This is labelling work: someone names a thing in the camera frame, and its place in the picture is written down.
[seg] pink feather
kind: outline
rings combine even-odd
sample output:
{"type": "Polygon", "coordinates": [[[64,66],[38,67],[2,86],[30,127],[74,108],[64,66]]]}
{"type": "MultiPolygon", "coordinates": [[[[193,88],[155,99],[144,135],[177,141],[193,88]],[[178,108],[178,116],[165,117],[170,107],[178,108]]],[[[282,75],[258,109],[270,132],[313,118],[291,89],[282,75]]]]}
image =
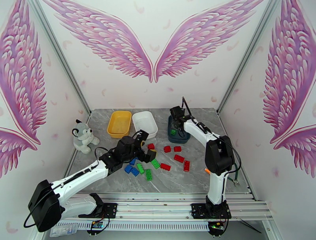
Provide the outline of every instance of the pink feather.
{"type": "Polygon", "coordinates": [[[0,127],[0,178],[12,167],[17,167],[18,157],[21,151],[31,148],[37,150],[36,146],[22,134],[0,127]]]}
{"type": "Polygon", "coordinates": [[[198,64],[234,36],[263,0],[233,0],[184,20],[169,39],[155,67],[155,82],[162,75],[176,77],[198,64]]]}
{"type": "Polygon", "coordinates": [[[121,19],[68,0],[43,0],[56,10],[62,26],[94,54],[131,77],[152,82],[152,63],[133,30],[121,19]]]}
{"type": "Polygon", "coordinates": [[[263,99],[265,122],[274,127],[270,143],[297,122],[315,84],[316,42],[296,0],[283,0],[281,18],[272,30],[263,99]]]}
{"type": "Polygon", "coordinates": [[[287,134],[274,149],[285,147],[294,156],[295,167],[300,165],[307,174],[316,176],[316,124],[301,127],[287,134]]]}
{"type": "Polygon", "coordinates": [[[28,5],[17,0],[0,37],[1,95],[18,129],[40,144],[36,129],[45,123],[46,101],[40,46],[28,5]]]}

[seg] blue lego brick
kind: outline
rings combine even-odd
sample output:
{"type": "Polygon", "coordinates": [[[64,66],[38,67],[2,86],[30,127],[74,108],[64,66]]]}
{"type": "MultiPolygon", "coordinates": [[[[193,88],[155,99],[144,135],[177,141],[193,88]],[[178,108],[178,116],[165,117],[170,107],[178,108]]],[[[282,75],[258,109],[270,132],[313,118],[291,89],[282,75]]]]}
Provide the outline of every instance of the blue lego brick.
{"type": "Polygon", "coordinates": [[[130,173],[132,169],[133,169],[133,167],[132,167],[131,165],[127,165],[127,166],[125,167],[124,171],[125,171],[126,173],[130,173]]]}
{"type": "Polygon", "coordinates": [[[133,169],[131,170],[131,173],[134,175],[134,176],[137,176],[139,174],[139,171],[133,167],[133,169]]]}
{"type": "Polygon", "coordinates": [[[135,162],[136,162],[136,159],[138,159],[137,157],[134,158],[132,161],[130,161],[130,165],[134,166],[135,165],[135,162]]]}

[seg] stuffed dog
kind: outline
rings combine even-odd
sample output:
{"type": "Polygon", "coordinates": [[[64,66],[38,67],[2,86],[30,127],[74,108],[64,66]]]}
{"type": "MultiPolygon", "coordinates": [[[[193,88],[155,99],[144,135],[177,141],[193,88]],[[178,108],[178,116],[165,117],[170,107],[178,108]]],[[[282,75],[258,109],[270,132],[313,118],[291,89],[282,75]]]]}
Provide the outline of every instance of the stuffed dog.
{"type": "Polygon", "coordinates": [[[77,125],[72,129],[73,135],[73,145],[78,151],[81,151],[84,154],[91,152],[91,148],[88,147],[88,144],[92,143],[98,145],[100,139],[93,135],[92,129],[89,126],[80,120],[76,120],[77,125]]]}

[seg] yellow plastic container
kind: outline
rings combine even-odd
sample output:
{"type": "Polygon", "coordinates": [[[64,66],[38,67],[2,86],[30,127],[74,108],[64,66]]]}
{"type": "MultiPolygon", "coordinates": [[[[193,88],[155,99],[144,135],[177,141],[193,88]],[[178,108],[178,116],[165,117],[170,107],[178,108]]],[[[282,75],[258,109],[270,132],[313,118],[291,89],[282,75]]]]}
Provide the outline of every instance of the yellow plastic container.
{"type": "Polygon", "coordinates": [[[130,133],[132,113],[130,111],[115,111],[111,115],[107,133],[113,138],[122,138],[130,133]]]}

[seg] red block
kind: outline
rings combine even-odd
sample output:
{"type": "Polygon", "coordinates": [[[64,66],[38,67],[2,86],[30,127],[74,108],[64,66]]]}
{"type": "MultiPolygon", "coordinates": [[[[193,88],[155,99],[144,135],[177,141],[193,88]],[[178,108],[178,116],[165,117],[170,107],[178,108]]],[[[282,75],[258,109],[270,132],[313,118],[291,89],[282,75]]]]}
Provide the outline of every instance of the red block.
{"type": "Polygon", "coordinates": [[[181,147],[180,146],[176,146],[176,147],[173,148],[173,150],[175,152],[181,152],[181,147]]]}
{"type": "Polygon", "coordinates": [[[153,143],[147,145],[148,149],[155,149],[155,145],[153,143]]]}
{"type": "Polygon", "coordinates": [[[175,155],[174,160],[183,163],[184,162],[184,157],[179,156],[178,154],[175,155]]]}
{"type": "Polygon", "coordinates": [[[171,166],[169,166],[169,165],[167,165],[167,164],[164,164],[164,163],[161,163],[161,164],[160,164],[160,168],[165,169],[165,170],[167,170],[167,171],[170,171],[171,166]]]}
{"type": "Polygon", "coordinates": [[[184,172],[189,172],[190,171],[190,161],[184,161],[184,172]]]}
{"type": "Polygon", "coordinates": [[[164,147],[165,152],[171,152],[171,147],[170,146],[165,146],[164,147]]]}

